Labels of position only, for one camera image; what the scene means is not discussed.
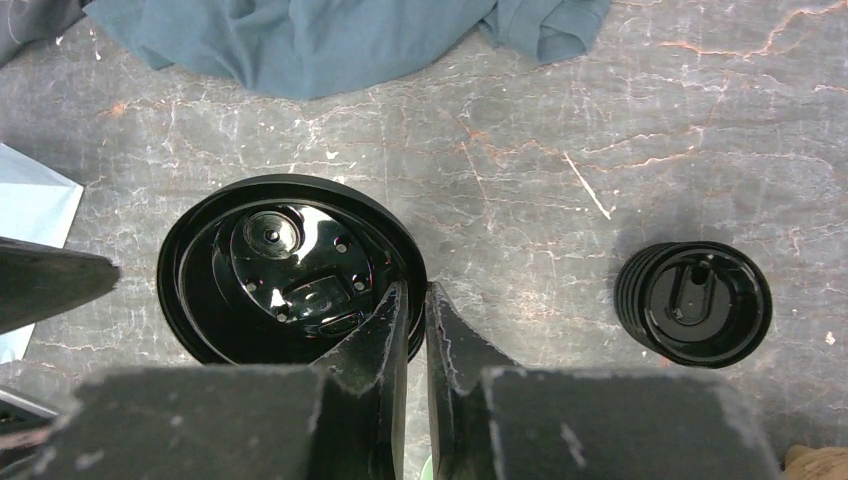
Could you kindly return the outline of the black plastic cup lid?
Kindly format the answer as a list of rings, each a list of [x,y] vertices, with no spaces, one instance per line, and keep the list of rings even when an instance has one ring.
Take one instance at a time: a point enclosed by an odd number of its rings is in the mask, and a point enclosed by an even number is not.
[[[220,188],[175,222],[156,289],[168,326],[199,362],[298,364],[365,322],[399,280],[410,291],[415,355],[427,272],[411,232],[351,187],[270,174]]]

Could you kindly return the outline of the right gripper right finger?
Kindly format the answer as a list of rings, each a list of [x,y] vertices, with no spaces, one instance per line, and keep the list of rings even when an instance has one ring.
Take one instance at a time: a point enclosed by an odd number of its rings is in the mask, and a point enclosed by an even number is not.
[[[432,471],[437,479],[777,479],[744,398],[686,368],[528,368],[428,286]]]

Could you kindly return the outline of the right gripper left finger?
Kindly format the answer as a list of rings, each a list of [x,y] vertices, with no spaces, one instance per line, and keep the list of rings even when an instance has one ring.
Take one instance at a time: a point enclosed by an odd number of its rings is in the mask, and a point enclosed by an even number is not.
[[[17,434],[17,479],[399,479],[410,294],[310,364],[143,367],[83,383]]]

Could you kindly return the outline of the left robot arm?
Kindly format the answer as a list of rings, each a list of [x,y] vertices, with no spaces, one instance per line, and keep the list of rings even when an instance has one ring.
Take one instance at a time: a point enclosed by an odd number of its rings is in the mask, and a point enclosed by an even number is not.
[[[106,257],[3,237],[1,332],[100,298],[115,289],[120,276]]]

